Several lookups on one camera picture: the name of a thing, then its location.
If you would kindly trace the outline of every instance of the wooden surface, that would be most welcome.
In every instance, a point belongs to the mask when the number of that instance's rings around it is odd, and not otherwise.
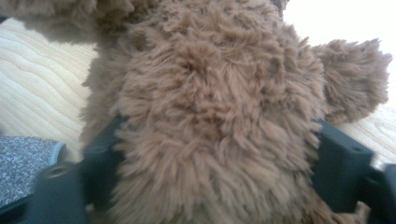
[[[14,20],[0,25],[0,133],[33,135],[65,142],[78,159],[79,110],[89,92],[81,86],[95,57],[93,46],[48,43]],[[340,129],[396,162],[396,78],[389,102],[369,118]]]

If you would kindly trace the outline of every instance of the plush toy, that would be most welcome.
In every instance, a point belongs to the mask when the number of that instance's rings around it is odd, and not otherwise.
[[[391,56],[378,40],[310,47],[287,2],[2,0],[0,14],[97,43],[81,140],[128,117],[115,223],[348,223],[311,187],[317,120],[385,103]]]

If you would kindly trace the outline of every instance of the brown teddy bear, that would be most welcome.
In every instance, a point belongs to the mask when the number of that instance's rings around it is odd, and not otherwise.
[[[349,223],[311,187],[318,119],[387,101],[377,40],[310,47],[287,0],[3,0],[48,39],[96,42],[89,143],[117,115],[115,223]]]

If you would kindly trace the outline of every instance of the stuffed animal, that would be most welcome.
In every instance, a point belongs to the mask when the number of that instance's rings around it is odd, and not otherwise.
[[[97,43],[81,140],[117,115],[114,223],[349,223],[311,187],[318,119],[387,101],[378,40],[311,47],[287,0],[2,0],[50,40]]]

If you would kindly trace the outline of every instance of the teddy bear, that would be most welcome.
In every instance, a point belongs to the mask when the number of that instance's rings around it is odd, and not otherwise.
[[[312,47],[288,0],[3,0],[49,40],[96,43],[81,112],[88,144],[127,117],[112,223],[353,223],[315,193],[319,119],[387,101],[377,39]]]

